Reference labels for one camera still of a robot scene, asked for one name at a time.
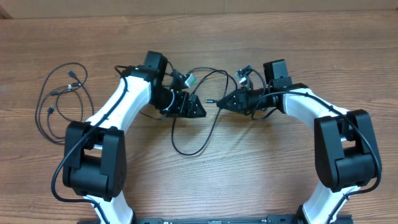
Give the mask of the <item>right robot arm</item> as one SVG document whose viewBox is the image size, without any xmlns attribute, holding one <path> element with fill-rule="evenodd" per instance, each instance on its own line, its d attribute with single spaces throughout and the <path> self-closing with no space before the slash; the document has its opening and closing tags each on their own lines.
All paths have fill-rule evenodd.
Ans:
<svg viewBox="0 0 398 224">
<path fill-rule="evenodd" d="M 352 196 L 375 190 L 382 164 L 370 115 L 350 111 L 319 98 L 308 86 L 293 83 L 283 59 L 263 64 L 264 86 L 252 87 L 250 66 L 236 72 L 242 87 L 217 102 L 220 109 L 254 115 L 279 110 L 300 120 L 314 133 L 318 184 L 295 215 L 269 215 L 267 223 L 352 223 L 338 212 Z"/>
</svg>

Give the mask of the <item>black cable long tail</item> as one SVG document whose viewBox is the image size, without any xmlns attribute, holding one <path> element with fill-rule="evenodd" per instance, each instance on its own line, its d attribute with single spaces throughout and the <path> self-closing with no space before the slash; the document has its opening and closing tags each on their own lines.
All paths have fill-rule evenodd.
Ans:
<svg viewBox="0 0 398 224">
<path fill-rule="evenodd" d="M 192 91 L 192 93 L 191 93 L 190 96 L 193 96 L 193 95 L 197 92 L 197 89 L 200 87 L 200 85 L 201 85 L 210 75 L 212 75 L 212 74 L 214 74 L 214 73 L 220 73 L 220 74 L 222 74 L 222 75 L 226 75 L 226 85 L 225 85 L 225 89 L 224 89 L 223 96 L 226 96 L 226 92 L 227 92 L 227 90 L 228 90 L 228 85 L 229 85 L 229 79 L 232 79 L 233 83 L 235 84 L 235 87 L 238 88 L 238 84 L 237 84 L 236 80 L 235 80 L 227 71 L 225 71 L 225 70 L 218 70 L 218 69 L 211 68 L 211 67 L 197 67 L 197 68 L 193 68 L 192 70 L 190 70 L 189 73 L 193 73 L 193 72 L 195 72 L 195 71 L 197 71 L 197 70 L 211 70 L 211 72 L 210 72 L 209 74 L 205 75 L 205 76 L 199 81 L 199 83 L 198 83 L 197 86 L 194 88 L 194 90 Z M 170 137 L 171 137 L 172 146 L 173 146 L 173 148 L 175 149 L 175 151 L 176 151 L 177 153 L 179 153 L 180 155 L 183 155 L 183 156 L 197 156 L 197 155 L 200 155 L 200 154 L 203 152 L 204 148 L 206 147 L 206 145 L 208 144 L 208 141 L 209 141 L 210 138 L 211 138 L 212 132 L 213 132 L 215 126 L 216 126 L 216 122 L 217 122 L 217 119 L 218 119 L 220 113 L 221 113 L 221 109 L 218 110 L 218 112 L 217 112 L 217 114 L 216 114 L 216 116 L 215 116 L 215 119 L 214 119 L 214 121 L 213 121 L 213 124 L 212 124 L 212 126 L 211 126 L 211 128 L 210 128 L 210 132 L 209 132 L 209 134 L 208 134 L 208 136 L 207 136 L 205 142 L 203 143 L 203 145 L 202 145 L 197 151 L 192 152 L 192 153 L 182 152 L 182 151 L 179 150 L 178 147 L 176 146 L 175 140 L 174 140 L 174 132 L 175 132 L 175 126 L 176 126 L 176 123 L 177 123 L 177 119 L 174 118 L 174 121 L 173 121 L 173 123 L 172 123 L 172 130 L 171 130 L 171 136 L 170 136 Z M 201 131 L 199 130 L 199 128 L 206 128 L 206 127 L 205 127 L 204 124 L 201 124 L 201 123 L 199 123 L 199 122 L 196 122 L 196 123 L 193 124 L 192 128 L 193 128 L 193 131 L 189 131 L 189 130 L 188 130 L 188 126 L 186 127 L 186 131 L 188 131 L 188 133 L 186 134 L 186 137 L 189 138 L 189 136 L 188 136 L 189 134 L 194 134 L 194 135 L 196 136 L 196 135 L 197 135 L 197 131 L 199 131 L 199 133 L 201 133 Z"/>
</svg>

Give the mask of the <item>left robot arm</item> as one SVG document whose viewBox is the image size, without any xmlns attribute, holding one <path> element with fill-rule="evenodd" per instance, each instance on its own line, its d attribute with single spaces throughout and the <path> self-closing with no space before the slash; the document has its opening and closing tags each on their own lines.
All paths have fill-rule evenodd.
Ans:
<svg viewBox="0 0 398 224">
<path fill-rule="evenodd" d="M 135 214 L 127 204 L 123 187 L 127 176 L 125 135 L 139 111 L 153 105 L 166 117 L 202 118 L 206 111 L 197 96 L 186 92 L 194 82 L 192 73 L 172 70 L 168 87 L 162 82 L 169 61 L 149 51 L 138 66 L 117 65 L 121 79 L 104 106 L 85 122 L 72 121 L 66 130 L 64 158 L 57 173 L 64 186 L 89 203 L 99 223 L 133 223 Z"/>
</svg>

